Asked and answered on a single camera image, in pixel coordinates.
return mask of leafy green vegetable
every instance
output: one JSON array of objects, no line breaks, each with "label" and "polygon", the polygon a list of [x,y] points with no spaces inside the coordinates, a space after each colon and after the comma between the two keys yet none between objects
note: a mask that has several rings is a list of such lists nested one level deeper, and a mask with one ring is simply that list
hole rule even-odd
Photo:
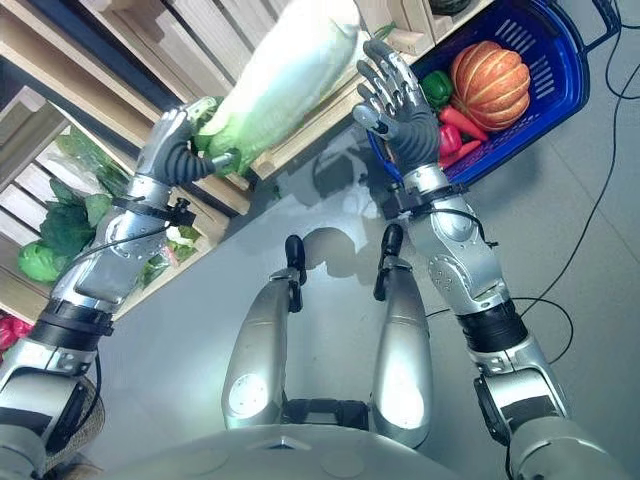
[{"label": "leafy green vegetable", "polygon": [[149,286],[156,278],[162,275],[167,268],[169,268],[169,261],[162,253],[152,257],[142,267],[140,275],[138,275],[138,286],[143,290]]},{"label": "leafy green vegetable", "polygon": [[111,208],[111,198],[103,193],[89,195],[84,199],[84,206],[87,209],[89,225],[95,228]]},{"label": "leafy green vegetable", "polygon": [[36,282],[54,282],[68,261],[39,241],[25,245],[18,254],[18,267]]},{"label": "leafy green vegetable", "polygon": [[213,118],[197,131],[197,149],[207,158],[237,150],[223,173],[244,174],[329,93],[354,58],[359,32],[353,2],[292,2]]},{"label": "leafy green vegetable", "polygon": [[49,186],[60,203],[67,205],[82,205],[82,198],[57,178],[49,180]]},{"label": "leafy green vegetable", "polygon": [[126,193],[128,175],[77,127],[71,126],[68,135],[58,135],[56,145],[79,166],[91,171],[111,195],[120,197]]},{"label": "leafy green vegetable", "polygon": [[186,225],[182,225],[178,227],[178,231],[180,232],[180,236],[182,238],[187,238],[189,240],[193,240],[194,242],[199,239],[202,235],[193,227],[187,227]]},{"label": "leafy green vegetable", "polygon": [[180,245],[173,240],[169,240],[167,244],[169,245],[169,248],[173,252],[173,256],[176,258],[178,263],[184,262],[187,258],[198,251],[195,247],[191,247],[189,245]]},{"label": "leafy green vegetable", "polygon": [[47,202],[47,206],[47,217],[40,225],[42,240],[58,255],[77,255],[95,235],[84,206],[59,202]]}]

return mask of black strap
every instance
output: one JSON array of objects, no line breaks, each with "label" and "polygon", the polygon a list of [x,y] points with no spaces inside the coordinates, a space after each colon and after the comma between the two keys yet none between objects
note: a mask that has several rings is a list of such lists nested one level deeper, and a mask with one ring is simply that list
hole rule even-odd
[{"label": "black strap", "polygon": [[423,215],[426,210],[431,208],[433,202],[468,191],[469,189],[462,183],[447,185],[423,194],[420,194],[416,189],[407,192],[398,188],[392,192],[393,196],[382,205],[382,211],[387,220],[394,219],[404,212]]},{"label": "black strap", "polygon": [[188,210],[190,202],[185,198],[178,198],[175,206],[167,206],[166,210],[150,207],[149,205],[140,203],[140,200],[144,200],[144,197],[116,197],[111,201],[111,204],[115,207],[124,208],[125,210],[129,210],[130,212],[138,213],[140,215],[159,218],[160,220],[169,222],[169,224],[173,226],[181,225],[191,227],[196,219],[196,214]]}]

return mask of red vegetable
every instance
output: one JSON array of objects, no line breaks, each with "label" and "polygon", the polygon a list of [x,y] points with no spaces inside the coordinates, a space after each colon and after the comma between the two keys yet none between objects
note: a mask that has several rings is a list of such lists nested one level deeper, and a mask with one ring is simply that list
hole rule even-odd
[{"label": "red vegetable", "polygon": [[453,107],[444,107],[442,110],[440,110],[438,118],[442,123],[453,125],[454,127],[457,127],[461,132],[468,133],[473,138],[477,138],[478,140],[482,140],[483,142],[489,140],[489,137],[485,132],[480,130],[475,123],[473,123]]},{"label": "red vegetable", "polygon": [[0,352],[8,350],[9,347],[17,341],[18,336],[13,333],[13,330],[11,329],[11,322],[0,323]]},{"label": "red vegetable", "polygon": [[480,145],[482,145],[482,142],[480,140],[473,140],[469,143],[465,143],[456,153],[452,153],[451,155],[446,157],[440,157],[440,160],[438,160],[438,165],[440,166],[440,168],[449,168],[462,157],[469,155]]},{"label": "red vegetable", "polygon": [[446,157],[457,152],[462,147],[460,132],[453,125],[440,127],[440,157]]},{"label": "red vegetable", "polygon": [[15,333],[18,338],[26,337],[32,329],[33,325],[29,325],[19,318],[13,318],[13,333]]}]

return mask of green leaf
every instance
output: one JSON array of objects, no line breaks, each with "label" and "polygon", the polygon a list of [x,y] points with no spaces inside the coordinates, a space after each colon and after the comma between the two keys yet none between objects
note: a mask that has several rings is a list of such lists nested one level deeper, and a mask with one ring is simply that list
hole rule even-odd
[{"label": "green leaf", "polygon": [[142,267],[140,275],[138,275],[138,286],[143,290],[149,286],[162,272],[169,268],[169,261],[161,253],[152,257]]},{"label": "green leaf", "polygon": [[49,186],[60,203],[67,205],[82,204],[82,199],[57,178],[49,180]]},{"label": "green leaf", "polygon": [[84,205],[87,208],[87,220],[89,225],[96,227],[102,217],[111,208],[111,198],[109,195],[103,193],[96,193],[95,195],[89,195],[84,199]]},{"label": "green leaf", "polygon": [[18,267],[36,282],[54,282],[64,270],[69,259],[55,254],[42,242],[33,242],[20,249]]},{"label": "green leaf", "polygon": [[169,248],[173,252],[173,256],[176,258],[178,263],[184,262],[187,258],[198,251],[195,249],[195,247],[190,247],[189,245],[180,245],[173,240],[169,240],[167,244],[169,245]]},{"label": "green leaf", "polygon": [[188,238],[189,240],[193,240],[194,242],[199,239],[202,235],[193,227],[187,227],[186,225],[182,225],[178,227],[178,231],[180,232],[180,236],[182,238]]},{"label": "green leaf", "polygon": [[49,211],[40,225],[40,236],[57,255],[73,257],[95,235],[82,205],[47,202]]},{"label": "green leaf", "polygon": [[121,197],[126,193],[128,175],[76,126],[71,127],[68,135],[58,135],[56,145],[76,165],[92,172],[111,195]]}]

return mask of red pepper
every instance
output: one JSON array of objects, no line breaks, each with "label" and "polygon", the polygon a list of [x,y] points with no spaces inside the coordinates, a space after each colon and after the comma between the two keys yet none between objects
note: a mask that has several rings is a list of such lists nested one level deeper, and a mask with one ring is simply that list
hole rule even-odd
[{"label": "red pepper", "polygon": [[18,341],[18,336],[13,333],[10,322],[0,324],[0,352],[8,350],[11,345]]},{"label": "red pepper", "polygon": [[449,168],[462,157],[469,155],[480,145],[482,145],[482,142],[480,140],[472,140],[471,142],[465,143],[456,153],[453,153],[447,157],[440,157],[440,160],[438,160],[438,165],[443,169]]},{"label": "red pepper", "polygon": [[444,107],[442,110],[440,110],[438,118],[442,123],[453,125],[454,127],[457,127],[461,132],[468,133],[473,138],[477,138],[478,140],[482,140],[483,142],[489,140],[487,134],[480,130],[475,123],[473,123],[462,113],[451,106]]},{"label": "red pepper", "polygon": [[453,125],[440,127],[440,157],[456,153],[462,147],[460,132]]}]

